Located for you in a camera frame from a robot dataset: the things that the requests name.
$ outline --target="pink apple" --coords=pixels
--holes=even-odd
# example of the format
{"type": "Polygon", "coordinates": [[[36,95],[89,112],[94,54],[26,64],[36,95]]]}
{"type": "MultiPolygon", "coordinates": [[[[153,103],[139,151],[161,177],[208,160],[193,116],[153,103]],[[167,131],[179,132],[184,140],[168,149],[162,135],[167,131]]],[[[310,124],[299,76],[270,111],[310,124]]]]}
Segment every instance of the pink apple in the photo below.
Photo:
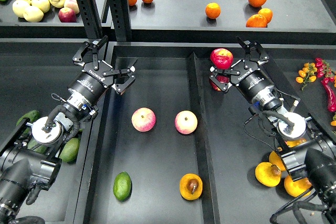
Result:
{"type": "Polygon", "coordinates": [[[148,108],[140,108],[132,115],[132,124],[134,128],[141,132],[151,130],[154,127],[155,122],[155,114],[148,108]]]}
{"type": "Polygon", "coordinates": [[[64,7],[68,7],[70,9],[73,9],[76,14],[79,14],[79,7],[77,4],[77,0],[65,0],[64,7]]]}
{"type": "Polygon", "coordinates": [[[181,134],[190,134],[197,127],[197,117],[189,110],[181,111],[175,117],[175,127],[181,134]]]}

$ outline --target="robotic arm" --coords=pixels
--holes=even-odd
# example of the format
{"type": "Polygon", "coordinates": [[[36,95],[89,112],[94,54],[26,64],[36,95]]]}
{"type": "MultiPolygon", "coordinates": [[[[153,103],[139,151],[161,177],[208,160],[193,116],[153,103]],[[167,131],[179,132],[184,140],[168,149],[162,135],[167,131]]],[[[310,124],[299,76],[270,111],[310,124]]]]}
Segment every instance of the robotic arm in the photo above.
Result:
{"type": "Polygon", "coordinates": [[[114,69],[108,63],[98,59],[99,49],[108,41],[104,36],[99,43],[83,42],[73,57],[76,65],[82,66],[81,73],[68,86],[71,96],[56,106],[49,116],[34,123],[24,118],[12,134],[0,144],[0,165],[3,172],[0,177],[0,224],[36,223],[44,224],[39,217],[15,219],[21,205],[35,202],[41,190],[48,190],[54,183],[61,160],[56,156],[63,146],[74,137],[80,124],[93,120],[98,113],[96,104],[101,96],[113,88],[118,94],[135,81],[132,62],[125,69],[114,69]],[[85,63],[83,57],[92,56],[92,61],[85,63]],[[28,138],[22,135],[31,128],[28,138]],[[26,148],[32,137],[48,146],[46,154],[40,154],[26,148]]]}
{"type": "MultiPolygon", "coordinates": [[[[242,41],[239,37],[237,40],[245,50],[244,59],[237,61],[230,69],[218,69],[212,66],[210,80],[224,93],[235,86],[252,104],[249,108],[252,117],[244,126],[252,118],[259,116],[260,128],[268,136],[275,137],[278,146],[281,147],[281,151],[277,146],[274,146],[274,150],[278,152],[293,181],[308,177],[323,203],[319,208],[320,211],[325,213],[330,223],[336,223],[335,136],[326,132],[311,114],[304,118],[294,113],[300,99],[278,90],[262,71],[261,65],[268,62],[269,56],[259,42],[242,41]],[[254,50],[259,55],[257,61],[251,60],[251,52],[254,50]],[[216,79],[218,75],[228,77],[229,83],[220,83],[216,79]],[[294,99],[290,109],[286,109],[282,95],[294,99]],[[271,126],[271,131],[264,127],[265,122],[271,126]],[[302,137],[307,141],[295,147],[288,147],[286,142],[302,137]]],[[[303,216],[297,214],[298,208],[294,213],[296,217],[299,215],[297,220],[300,223],[306,223],[303,216]]]]}

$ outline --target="red apple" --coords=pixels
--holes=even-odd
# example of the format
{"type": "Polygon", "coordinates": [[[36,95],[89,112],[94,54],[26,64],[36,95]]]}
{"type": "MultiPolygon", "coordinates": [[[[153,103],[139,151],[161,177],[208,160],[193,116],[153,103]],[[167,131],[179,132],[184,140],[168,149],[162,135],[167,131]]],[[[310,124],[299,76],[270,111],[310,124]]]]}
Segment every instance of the red apple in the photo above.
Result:
{"type": "Polygon", "coordinates": [[[233,55],[225,48],[217,48],[211,52],[210,60],[217,68],[228,69],[233,62],[233,55]]]}
{"type": "Polygon", "coordinates": [[[77,21],[75,11],[68,7],[63,7],[61,10],[59,10],[58,17],[59,20],[63,23],[70,23],[77,21]]]}
{"type": "MultiPolygon", "coordinates": [[[[220,82],[220,83],[229,83],[230,82],[230,79],[225,77],[225,76],[217,76],[216,79],[220,82]]],[[[219,89],[219,87],[216,86],[216,84],[214,84],[214,82],[212,80],[209,79],[209,82],[212,86],[212,88],[216,91],[221,91],[219,89]]]]}

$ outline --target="yellow fruit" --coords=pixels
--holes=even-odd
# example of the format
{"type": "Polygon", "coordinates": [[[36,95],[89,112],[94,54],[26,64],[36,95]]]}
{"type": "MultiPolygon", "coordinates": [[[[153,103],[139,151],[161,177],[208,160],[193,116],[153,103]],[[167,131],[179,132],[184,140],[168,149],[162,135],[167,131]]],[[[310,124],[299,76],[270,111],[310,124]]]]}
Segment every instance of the yellow fruit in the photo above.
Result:
{"type": "Polygon", "coordinates": [[[269,162],[260,163],[255,169],[255,175],[260,183],[268,187],[277,186],[281,180],[279,167],[269,162]]]}
{"type": "Polygon", "coordinates": [[[203,190],[201,178],[192,173],[184,175],[180,180],[181,196],[187,200],[198,199],[203,190]]]}
{"type": "Polygon", "coordinates": [[[286,170],[284,164],[281,161],[281,158],[278,156],[278,154],[275,151],[272,151],[269,154],[269,158],[268,158],[269,162],[272,163],[273,165],[278,166],[278,168],[280,169],[280,171],[284,172],[286,170]]]}
{"type": "Polygon", "coordinates": [[[294,182],[292,178],[288,175],[285,178],[284,186],[285,186],[286,192],[290,196],[298,197],[300,194],[302,194],[303,192],[305,192],[307,189],[311,187],[311,183],[309,182],[307,178],[303,178],[303,179],[300,179],[294,182]]]}

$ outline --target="red chili pepper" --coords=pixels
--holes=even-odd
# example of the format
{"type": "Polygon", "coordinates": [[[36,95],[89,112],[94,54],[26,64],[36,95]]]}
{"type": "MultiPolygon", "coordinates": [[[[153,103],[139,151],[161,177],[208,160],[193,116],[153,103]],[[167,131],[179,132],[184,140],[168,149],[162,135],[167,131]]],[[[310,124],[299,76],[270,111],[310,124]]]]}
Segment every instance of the red chili pepper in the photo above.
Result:
{"type": "Polygon", "coordinates": [[[336,96],[334,94],[334,91],[332,91],[331,87],[327,84],[329,82],[326,82],[324,80],[328,80],[327,78],[324,78],[321,83],[326,90],[326,93],[328,95],[328,111],[335,112],[336,111],[336,96]]]}

